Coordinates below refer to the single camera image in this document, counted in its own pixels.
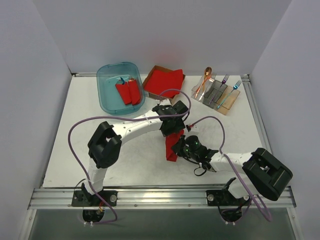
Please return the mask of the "red paper napkin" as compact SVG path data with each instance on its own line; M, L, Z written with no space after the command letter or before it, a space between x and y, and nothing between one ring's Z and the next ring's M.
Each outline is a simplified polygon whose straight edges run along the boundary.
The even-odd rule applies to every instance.
M177 154L172 150L172 147L178 143L181 135L184 134L184 130L180 130L178 133L172 133L165 137L165 157L169 162L177 161Z

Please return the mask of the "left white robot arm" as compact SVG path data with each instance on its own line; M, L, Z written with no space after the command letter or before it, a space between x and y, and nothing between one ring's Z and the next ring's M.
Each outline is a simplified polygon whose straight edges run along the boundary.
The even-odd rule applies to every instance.
M164 105L158 104L132 121L100 123L87 144L89 179L84 184L83 200L90 206L101 201L100 191L103 190L107 168L118 160L122 145L152 131L160 130L164 137L178 133L185 128L183 116L187 111L188 107L182 101L170 105L166 100Z

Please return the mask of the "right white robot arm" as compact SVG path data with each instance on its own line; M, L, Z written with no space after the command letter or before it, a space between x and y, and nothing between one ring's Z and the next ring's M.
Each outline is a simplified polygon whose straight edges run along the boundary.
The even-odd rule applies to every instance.
M194 162L206 172L233 172L245 174L250 180L247 188L271 201L277 201L293 178L292 171L266 149L259 147L248 153L229 153L205 147L196 135L181 135L171 147L179 157Z

